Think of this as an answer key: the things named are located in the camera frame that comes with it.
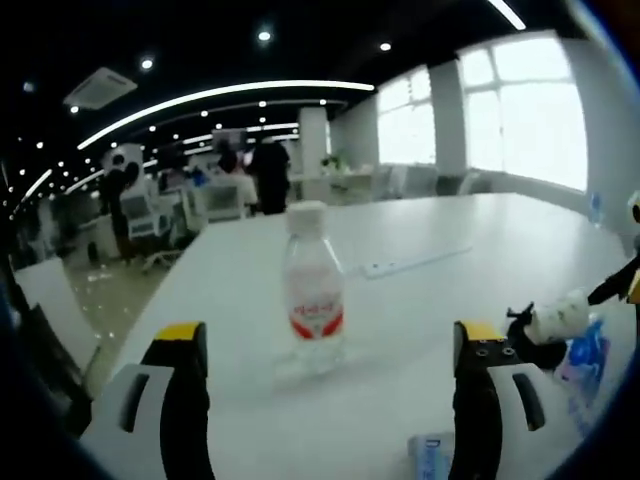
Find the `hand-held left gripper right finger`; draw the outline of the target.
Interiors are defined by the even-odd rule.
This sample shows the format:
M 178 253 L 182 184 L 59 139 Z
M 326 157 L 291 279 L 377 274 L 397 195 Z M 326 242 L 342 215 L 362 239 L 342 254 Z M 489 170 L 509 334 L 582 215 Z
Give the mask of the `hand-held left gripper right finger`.
M 504 337 L 490 323 L 454 323 L 455 448 L 449 472 L 451 479 L 494 479 L 497 475 L 503 421 L 489 369 L 532 360 L 536 366 L 553 370 L 564 356 L 563 342 L 535 345 L 519 327 Z

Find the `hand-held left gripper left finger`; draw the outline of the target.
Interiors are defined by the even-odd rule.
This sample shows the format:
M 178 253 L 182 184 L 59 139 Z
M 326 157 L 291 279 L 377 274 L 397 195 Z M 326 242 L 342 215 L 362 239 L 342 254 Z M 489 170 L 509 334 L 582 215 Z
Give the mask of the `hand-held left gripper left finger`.
M 93 402 L 80 443 L 112 479 L 212 479 L 206 325 L 160 330 Z

